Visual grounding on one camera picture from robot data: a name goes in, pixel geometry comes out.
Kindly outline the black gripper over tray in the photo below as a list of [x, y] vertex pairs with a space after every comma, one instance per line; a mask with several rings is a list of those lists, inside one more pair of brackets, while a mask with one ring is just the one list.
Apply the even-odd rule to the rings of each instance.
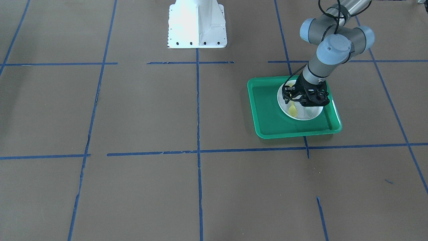
[[302, 106], [313, 107], [313, 106], [327, 106], [330, 104], [330, 93], [328, 92], [328, 85], [325, 81], [321, 81], [318, 84], [312, 84], [306, 81], [303, 76], [293, 75], [287, 78], [285, 83], [289, 80], [296, 80], [292, 88], [285, 88], [283, 86], [283, 97], [292, 100], [290, 97], [293, 95], [302, 94], [303, 96], [298, 100]]

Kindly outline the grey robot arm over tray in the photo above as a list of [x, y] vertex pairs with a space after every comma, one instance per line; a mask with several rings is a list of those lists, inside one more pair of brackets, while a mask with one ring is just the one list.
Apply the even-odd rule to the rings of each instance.
[[303, 107], [318, 107], [330, 104], [326, 79], [341, 64], [372, 47], [375, 41], [373, 30], [367, 26], [346, 28], [346, 23], [364, 12], [370, 0], [338, 0], [320, 18], [309, 18], [300, 28], [304, 41], [317, 46], [309, 62], [298, 70], [294, 85], [286, 81], [281, 88], [285, 104], [298, 102]]

